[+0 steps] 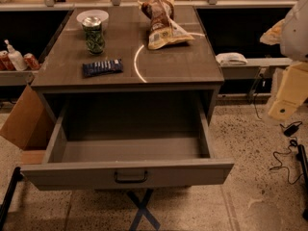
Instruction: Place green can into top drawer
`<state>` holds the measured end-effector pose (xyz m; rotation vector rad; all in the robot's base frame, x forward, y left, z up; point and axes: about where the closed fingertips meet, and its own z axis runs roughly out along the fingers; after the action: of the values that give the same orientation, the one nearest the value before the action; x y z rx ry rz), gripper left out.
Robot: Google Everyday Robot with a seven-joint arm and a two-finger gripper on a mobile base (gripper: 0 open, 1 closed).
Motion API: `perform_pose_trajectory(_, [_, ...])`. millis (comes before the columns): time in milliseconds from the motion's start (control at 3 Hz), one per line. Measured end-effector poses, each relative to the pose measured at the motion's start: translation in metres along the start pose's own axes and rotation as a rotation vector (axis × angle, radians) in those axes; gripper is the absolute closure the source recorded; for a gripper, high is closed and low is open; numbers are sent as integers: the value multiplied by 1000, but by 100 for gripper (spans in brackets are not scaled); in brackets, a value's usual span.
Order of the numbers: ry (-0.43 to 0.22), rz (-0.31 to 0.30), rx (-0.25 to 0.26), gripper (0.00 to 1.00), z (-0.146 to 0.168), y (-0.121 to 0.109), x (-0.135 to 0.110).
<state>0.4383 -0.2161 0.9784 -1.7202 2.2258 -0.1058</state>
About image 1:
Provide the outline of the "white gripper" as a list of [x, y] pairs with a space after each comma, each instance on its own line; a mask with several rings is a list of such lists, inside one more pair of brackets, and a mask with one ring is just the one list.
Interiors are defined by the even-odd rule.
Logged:
[[308, 98], [308, 0], [298, 0], [285, 19], [264, 32], [260, 41], [267, 45], [280, 43], [281, 54], [300, 61], [274, 74], [268, 116], [288, 119]]

